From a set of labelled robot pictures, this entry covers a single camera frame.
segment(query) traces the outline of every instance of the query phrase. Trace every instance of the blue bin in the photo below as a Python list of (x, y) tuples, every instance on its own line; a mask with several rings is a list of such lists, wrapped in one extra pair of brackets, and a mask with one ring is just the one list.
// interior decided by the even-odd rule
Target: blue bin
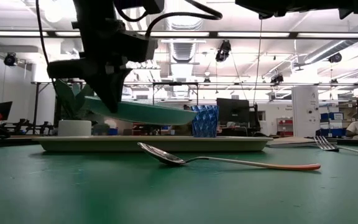
[(118, 135), (118, 128), (110, 128), (109, 129), (109, 135), (110, 136)]
[(216, 105), (192, 106), (198, 112), (193, 120), (193, 136), (196, 138), (215, 138), (218, 128), (219, 107)]

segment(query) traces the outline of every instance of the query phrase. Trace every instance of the tray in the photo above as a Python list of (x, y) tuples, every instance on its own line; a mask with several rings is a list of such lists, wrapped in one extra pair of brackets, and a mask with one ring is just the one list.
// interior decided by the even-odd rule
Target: tray
[(133, 102), (119, 102), (117, 113), (111, 113), (97, 97), (86, 96), (85, 101), (96, 114), (145, 124), (182, 125), (189, 123), (197, 115), (194, 111)]
[(143, 142), (167, 152), (250, 152), (261, 151), (272, 138), (190, 136), (86, 136), (35, 138), (50, 152), (140, 152)]

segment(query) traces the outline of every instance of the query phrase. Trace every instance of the green table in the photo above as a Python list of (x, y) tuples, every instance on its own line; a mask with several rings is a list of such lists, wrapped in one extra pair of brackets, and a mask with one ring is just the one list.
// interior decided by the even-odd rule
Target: green table
[(322, 168), (293, 172), (211, 161), (172, 168), (143, 153), (3, 147), (0, 223), (358, 223), (358, 155), (266, 148), (208, 156)]

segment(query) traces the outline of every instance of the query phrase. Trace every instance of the spoon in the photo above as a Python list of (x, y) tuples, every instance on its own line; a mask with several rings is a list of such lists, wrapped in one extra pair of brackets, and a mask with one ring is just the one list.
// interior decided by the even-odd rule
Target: spoon
[(321, 166), (320, 164), (307, 164), (307, 165), (276, 165), (276, 164), (264, 164), (259, 162), (249, 162), (249, 161), (238, 161), (233, 159), (221, 159), (221, 158), (214, 158), (214, 157), (196, 157), (184, 161), (179, 157), (176, 157), (172, 154), (169, 154), (161, 149), (157, 149), (154, 146), (150, 146), (145, 143), (138, 142), (138, 146), (140, 146), (148, 155), (158, 159), (160, 162), (171, 165), (171, 166), (180, 166), (192, 161), (196, 161), (199, 159), (204, 160), (212, 160), (212, 161), (219, 161), (219, 162), (229, 162), (234, 164), (242, 164), (248, 166), (256, 166), (256, 167), (264, 167), (268, 169), (280, 169), (280, 170), (316, 170), (319, 169)]

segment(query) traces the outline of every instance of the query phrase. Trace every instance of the fork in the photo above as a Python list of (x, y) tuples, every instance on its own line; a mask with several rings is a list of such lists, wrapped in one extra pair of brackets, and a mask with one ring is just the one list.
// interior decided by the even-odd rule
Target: fork
[(355, 149), (350, 149), (348, 147), (342, 147), (342, 146), (340, 146), (340, 147), (334, 146), (331, 143), (329, 143), (324, 136), (316, 136), (313, 138), (314, 138), (314, 141), (316, 141), (317, 146), (324, 151), (339, 152), (339, 149), (344, 149), (344, 150), (358, 153), (358, 150), (355, 150)]

